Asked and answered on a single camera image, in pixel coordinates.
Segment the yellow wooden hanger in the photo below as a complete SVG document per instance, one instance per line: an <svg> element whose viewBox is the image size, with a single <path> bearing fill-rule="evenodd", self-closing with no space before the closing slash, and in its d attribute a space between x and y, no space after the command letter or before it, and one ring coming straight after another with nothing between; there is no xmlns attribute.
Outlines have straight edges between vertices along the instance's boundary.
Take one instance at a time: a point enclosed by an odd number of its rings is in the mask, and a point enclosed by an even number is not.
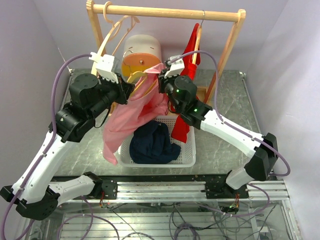
<svg viewBox="0 0 320 240"><path fill-rule="evenodd" d="M145 81L147 74L145 70L157 65L160 60L157 56L147 52L134 52L129 48L124 52L121 63L121 73L126 77L128 83L134 84L132 95Z"/></svg>

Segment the pink t shirt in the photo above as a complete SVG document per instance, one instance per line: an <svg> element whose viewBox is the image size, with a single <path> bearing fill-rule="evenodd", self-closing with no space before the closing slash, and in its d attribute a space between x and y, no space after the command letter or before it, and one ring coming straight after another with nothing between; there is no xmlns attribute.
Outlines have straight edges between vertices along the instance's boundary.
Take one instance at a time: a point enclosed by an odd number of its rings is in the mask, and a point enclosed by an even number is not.
<svg viewBox="0 0 320 240"><path fill-rule="evenodd" d="M131 94L127 104L116 106L104 125L102 155L109 163L118 164L114 153L137 128L168 113L168 97L158 91L158 74L164 68L165 65L159 63L146 69L145 81Z"/></svg>

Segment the navy blue t shirt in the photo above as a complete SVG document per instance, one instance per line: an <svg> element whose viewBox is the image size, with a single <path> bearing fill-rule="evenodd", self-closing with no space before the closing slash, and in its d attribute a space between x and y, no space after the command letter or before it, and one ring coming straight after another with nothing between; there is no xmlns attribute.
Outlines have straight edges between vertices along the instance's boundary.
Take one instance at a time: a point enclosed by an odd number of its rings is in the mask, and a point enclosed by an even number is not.
<svg viewBox="0 0 320 240"><path fill-rule="evenodd" d="M137 128L129 145L129 155L136 164L164 165L177 160L181 147L172 143L168 126L156 120Z"/></svg>

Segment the cream plastic hanger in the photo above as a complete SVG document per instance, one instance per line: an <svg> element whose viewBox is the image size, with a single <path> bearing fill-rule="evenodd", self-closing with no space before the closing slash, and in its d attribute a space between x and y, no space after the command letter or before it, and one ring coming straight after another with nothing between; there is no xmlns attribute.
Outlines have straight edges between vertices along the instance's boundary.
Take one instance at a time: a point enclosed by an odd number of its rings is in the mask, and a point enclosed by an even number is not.
<svg viewBox="0 0 320 240"><path fill-rule="evenodd" d="M111 1L107 1L104 4L97 4L94 0L86 1L86 11L88 14L88 18L91 24L91 28L93 30L94 39L97 45L97 54L98 56L103 56L107 54L106 46L107 43L112 41L119 33L123 26L123 22L129 19L130 24L124 33L123 37L119 40L117 46L112 52L112 56L118 51L118 48L126 38L126 36L132 31L132 29L140 23L140 20L137 16L134 16L130 13L117 13L114 12L116 10L116 6L113 5ZM103 16L103 19L106 23L108 23L111 28L109 32L103 36L101 23L99 20L99 15Z"/></svg>

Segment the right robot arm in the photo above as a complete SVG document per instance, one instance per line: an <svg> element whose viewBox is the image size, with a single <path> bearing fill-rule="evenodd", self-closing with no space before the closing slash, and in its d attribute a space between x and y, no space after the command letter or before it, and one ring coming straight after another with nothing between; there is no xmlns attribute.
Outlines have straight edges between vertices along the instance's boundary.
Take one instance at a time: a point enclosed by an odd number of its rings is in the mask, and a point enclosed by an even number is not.
<svg viewBox="0 0 320 240"><path fill-rule="evenodd" d="M170 109L187 125L211 133L243 152L249 161L231 170L220 186L221 194L233 197L251 181L266 181L278 160L276 137L262 135L222 117L196 97L197 86L187 75L171 75L167 69L158 75L159 92L167 94Z"/></svg>

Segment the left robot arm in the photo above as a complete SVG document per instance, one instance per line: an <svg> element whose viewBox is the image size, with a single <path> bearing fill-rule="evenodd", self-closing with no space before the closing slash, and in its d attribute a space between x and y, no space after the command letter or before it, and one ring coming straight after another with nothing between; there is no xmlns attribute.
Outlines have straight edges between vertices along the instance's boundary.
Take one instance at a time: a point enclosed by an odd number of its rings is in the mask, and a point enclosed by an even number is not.
<svg viewBox="0 0 320 240"><path fill-rule="evenodd" d="M52 183L68 151L96 126L96 118L113 103L125 105L135 86L115 74L112 82L90 73L78 75L69 86L70 101L55 114L45 140L30 166L14 184L4 186L0 195L16 205L15 210L32 220L44 220L61 204L80 196L98 198L103 181L86 172L78 178Z"/></svg>

